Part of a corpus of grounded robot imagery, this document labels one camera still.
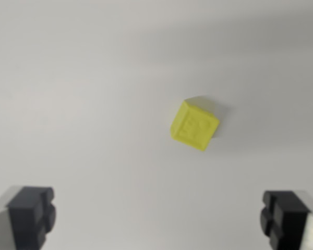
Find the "black silver gripper left finger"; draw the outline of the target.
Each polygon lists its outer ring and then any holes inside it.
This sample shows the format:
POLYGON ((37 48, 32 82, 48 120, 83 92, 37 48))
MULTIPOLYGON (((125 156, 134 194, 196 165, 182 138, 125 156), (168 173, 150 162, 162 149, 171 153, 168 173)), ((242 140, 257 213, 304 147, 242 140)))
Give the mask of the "black silver gripper left finger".
POLYGON ((11 186, 0 196, 0 249, 41 249, 52 231, 54 189, 11 186))

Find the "black silver gripper right finger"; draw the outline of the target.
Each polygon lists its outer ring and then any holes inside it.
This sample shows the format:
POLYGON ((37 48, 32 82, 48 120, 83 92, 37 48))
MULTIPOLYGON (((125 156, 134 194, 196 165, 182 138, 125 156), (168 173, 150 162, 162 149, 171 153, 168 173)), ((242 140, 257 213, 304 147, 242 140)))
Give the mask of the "black silver gripper right finger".
POLYGON ((265 191, 261 229, 273 250, 313 249, 313 198, 305 191, 265 191))

